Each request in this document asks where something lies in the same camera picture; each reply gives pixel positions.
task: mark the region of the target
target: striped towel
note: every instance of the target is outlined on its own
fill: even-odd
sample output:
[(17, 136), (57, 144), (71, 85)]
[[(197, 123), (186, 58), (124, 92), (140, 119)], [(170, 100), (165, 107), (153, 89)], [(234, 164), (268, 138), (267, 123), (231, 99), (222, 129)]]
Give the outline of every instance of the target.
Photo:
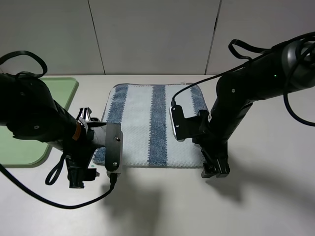
[[(112, 88), (103, 122), (122, 124), (123, 164), (127, 166), (201, 167), (200, 147), (191, 139), (178, 142), (173, 135), (168, 109), (172, 96), (187, 85), (132, 85)], [(199, 87), (176, 97), (185, 117), (207, 109)], [(93, 162), (104, 165), (105, 148), (95, 151)]]

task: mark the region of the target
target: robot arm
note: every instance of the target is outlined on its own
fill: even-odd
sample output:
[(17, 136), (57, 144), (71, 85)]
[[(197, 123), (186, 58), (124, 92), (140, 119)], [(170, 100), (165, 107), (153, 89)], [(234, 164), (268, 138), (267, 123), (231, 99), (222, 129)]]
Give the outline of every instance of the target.
[[(21, 54), (38, 60), (36, 55), (21, 51), (3, 56), (0, 64)], [(45, 73), (46, 65), (42, 60), (40, 63)], [(119, 173), (123, 143), (120, 124), (90, 118), (89, 108), (80, 109), (75, 119), (52, 98), (48, 87), (38, 78), (40, 76), (29, 72), (16, 76), (0, 74), (0, 125), (7, 126), (16, 139), (38, 140), (63, 151), (46, 184), (51, 185), (57, 180), (65, 160), (69, 187), (84, 188), (83, 181), (91, 181), (98, 176), (96, 169), (88, 168), (93, 153), (105, 146), (108, 175)]]
[[(210, 111), (200, 110), (185, 118), (182, 107), (170, 108), (173, 133), (177, 140), (192, 138), (205, 157), (202, 177), (226, 177), (227, 141), (253, 102), (295, 92), (315, 85), (314, 44), (296, 40), (234, 72), (226, 72), (217, 83), (217, 99)], [(297, 65), (302, 53), (310, 51)]]

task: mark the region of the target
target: table surface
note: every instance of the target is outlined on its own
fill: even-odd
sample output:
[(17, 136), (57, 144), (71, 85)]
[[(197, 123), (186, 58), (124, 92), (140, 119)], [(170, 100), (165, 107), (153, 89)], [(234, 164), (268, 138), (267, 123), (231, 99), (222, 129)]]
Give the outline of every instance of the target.
[[(73, 76), (79, 88), (69, 112), (89, 106), (101, 118), (116, 84), (176, 84), (206, 76)], [(208, 108), (216, 81), (200, 85)], [(290, 95), (300, 116), (315, 120), (313, 89)], [(0, 235), (6, 236), (311, 236), (315, 232), (315, 130), (292, 119), (282, 97), (256, 102), (229, 140), (227, 178), (202, 179), (201, 169), (124, 168), (106, 199), (77, 210), (43, 204), (0, 175)], [(105, 168), (85, 189), (68, 189), (66, 169), (44, 184), (61, 152), (36, 168), (9, 169), (52, 201), (74, 205), (108, 189)]]

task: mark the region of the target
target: green mat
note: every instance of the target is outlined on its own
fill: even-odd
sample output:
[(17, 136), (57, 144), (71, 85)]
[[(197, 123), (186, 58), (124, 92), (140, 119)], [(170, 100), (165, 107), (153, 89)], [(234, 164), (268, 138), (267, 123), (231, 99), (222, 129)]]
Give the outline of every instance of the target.
[[(74, 78), (41, 79), (48, 86), (52, 97), (68, 110), (79, 83)], [(51, 150), (46, 143), (18, 140), (12, 136), (6, 126), (0, 126), (0, 163), (6, 167), (38, 166), (45, 161)]]

